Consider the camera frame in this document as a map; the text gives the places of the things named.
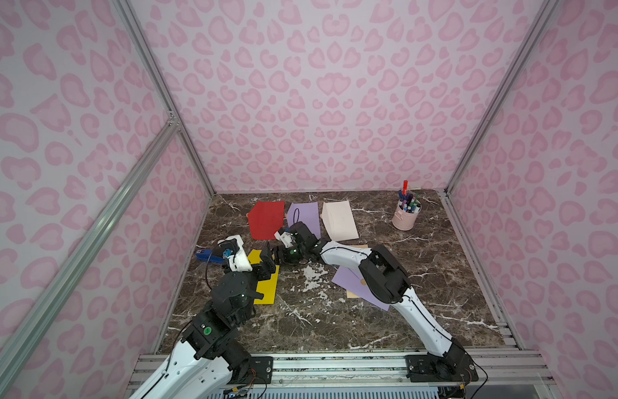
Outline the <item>red envelope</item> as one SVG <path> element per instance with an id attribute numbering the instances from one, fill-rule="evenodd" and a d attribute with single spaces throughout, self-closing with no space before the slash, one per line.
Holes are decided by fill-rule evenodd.
<path id="1" fill-rule="evenodd" d="M 284 201 L 258 201 L 247 214 L 252 239 L 273 240 L 284 225 Z"/>

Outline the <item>lilac envelope with butterfly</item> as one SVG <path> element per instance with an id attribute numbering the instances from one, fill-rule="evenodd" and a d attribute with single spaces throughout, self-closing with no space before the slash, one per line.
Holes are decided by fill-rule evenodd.
<path id="1" fill-rule="evenodd" d="M 287 224 L 291 227 L 295 223 L 302 222 L 317 239 L 320 239 L 320 216 L 318 210 L 317 202 L 293 203 L 289 211 L 287 211 Z"/>

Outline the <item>cream white envelope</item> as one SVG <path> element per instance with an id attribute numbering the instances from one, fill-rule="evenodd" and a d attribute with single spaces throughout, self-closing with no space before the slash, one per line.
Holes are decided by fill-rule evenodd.
<path id="1" fill-rule="evenodd" d="M 323 204 L 321 217 L 331 240 L 341 242 L 360 238 L 348 200 Z"/>

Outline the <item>aluminium mounting rail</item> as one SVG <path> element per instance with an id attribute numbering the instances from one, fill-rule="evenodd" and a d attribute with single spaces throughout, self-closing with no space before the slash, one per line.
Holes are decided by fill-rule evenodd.
<path id="1" fill-rule="evenodd" d="M 469 349 L 468 354 L 477 365 L 478 382 L 468 385 L 457 382 L 410 382 L 405 357 L 425 355 L 417 352 L 283 352 L 252 355 L 274 358 L 272 382 L 255 383 L 248 387 L 249 397 L 278 397 L 290 391 L 294 397 L 373 397 L 388 395 L 395 398 L 412 397 L 420 392 L 425 397 L 449 398 L 464 396 L 465 387 L 475 387 L 474 397 L 485 396 L 485 387 L 532 386 L 541 398 L 558 398 L 548 366 L 541 354 L 518 349 Z M 136 364 L 126 397 L 141 387 L 168 356 L 145 355 Z M 208 397 L 220 398 L 228 385 Z"/>

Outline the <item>pink pen cup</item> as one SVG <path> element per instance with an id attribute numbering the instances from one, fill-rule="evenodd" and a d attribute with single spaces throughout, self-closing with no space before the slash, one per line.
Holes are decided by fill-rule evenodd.
<path id="1" fill-rule="evenodd" d="M 393 226 L 401 231 L 411 230 L 421 209 L 422 205 L 418 199 L 412 199 L 409 203 L 406 203 L 405 199 L 400 200 L 392 218 Z"/>

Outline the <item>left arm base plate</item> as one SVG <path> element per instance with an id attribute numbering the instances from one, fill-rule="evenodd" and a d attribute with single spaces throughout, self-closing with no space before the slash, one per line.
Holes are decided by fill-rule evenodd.
<path id="1" fill-rule="evenodd" d="M 274 358 L 255 356 L 244 358 L 229 366 L 232 377 L 230 385 L 248 385 L 251 383 L 269 384 L 272 382 Z"/>

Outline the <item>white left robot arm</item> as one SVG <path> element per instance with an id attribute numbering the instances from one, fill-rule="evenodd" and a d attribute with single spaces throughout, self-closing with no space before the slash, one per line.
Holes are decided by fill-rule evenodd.
<path id="1" fill-rule="evenodd" d="M 225 274 L 211 290 L 212 298 L 188 323 L 166 360 L 132 398 L 206 398 L 230 384 L 269 384 L 271 357 L 252 357 L 237 342 L 239 328 L 255 315 L 254 301 L 263 299 L 257 284 L 277 271 L 270 249 L 251 272 Z"/>

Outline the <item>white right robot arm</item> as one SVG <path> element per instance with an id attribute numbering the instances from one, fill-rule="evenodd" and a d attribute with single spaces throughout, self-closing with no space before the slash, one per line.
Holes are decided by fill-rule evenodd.
<path id="1" fill-rule="evenodd" d="M 400 261 L 383 245 L 358 249 L 330 239 L 317 238 L 302 222 L 274 234 L 282 243 L 274 250 L 277 264 L 298 264 L 304 260 L 357 272 L 373 297 L 395 309 L 418 335 L 425 355 L 408 364 L 410 377 L 425 376 L 435 381 L 477 380 L 477 365 L 462 344 L 444 330 L 425 308 Z"/>

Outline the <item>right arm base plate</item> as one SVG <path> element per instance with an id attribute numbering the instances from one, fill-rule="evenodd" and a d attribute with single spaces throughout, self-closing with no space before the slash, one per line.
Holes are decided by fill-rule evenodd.
<path id="1" fill-rule="evenodd" d="M 457 382 L 468 385 L 479 380 L 476 365 L 466 354 L 458 358 L 408 355 L 405 361 L 410 382 Z"/>

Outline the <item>yellow envelope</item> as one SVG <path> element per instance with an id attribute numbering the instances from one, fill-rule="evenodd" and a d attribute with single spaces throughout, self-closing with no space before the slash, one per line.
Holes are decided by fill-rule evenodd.
<path id="1" fill-rule="evenodd" d="M 261 261 L 262 251 L 253 249 L 247 256 L 252 266 L 255 266 Z M 255 305 L 273 305 L 275 303 L 277 283 L 280 275 L 280 267 L 277 266 L 276 272 L 268 280 L 259 281 L 257 284 L 257 292 L 264 295 L 262 299 L 255 299 Z"/>

